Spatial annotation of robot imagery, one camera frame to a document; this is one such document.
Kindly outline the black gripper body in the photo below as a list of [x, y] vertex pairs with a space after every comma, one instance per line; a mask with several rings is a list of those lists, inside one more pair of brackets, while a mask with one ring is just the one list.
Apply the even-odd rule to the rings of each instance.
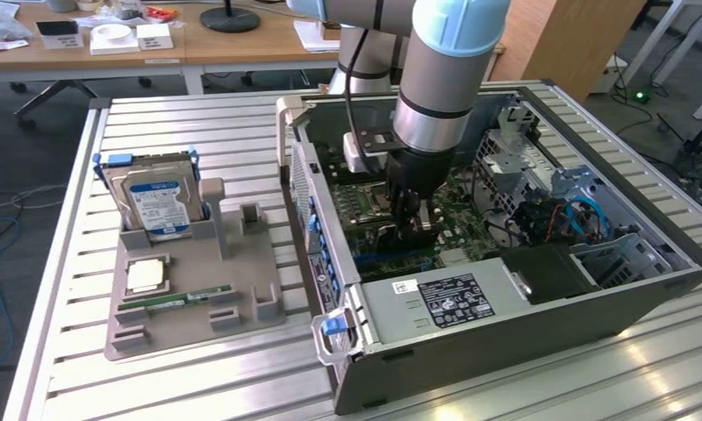
[[446, 183], [454, 161], [454, 150], [426, 153], [412, 148], [388, 153], [386, 178], [390, 197], [415, 194], [430, 199], [436, 189]]

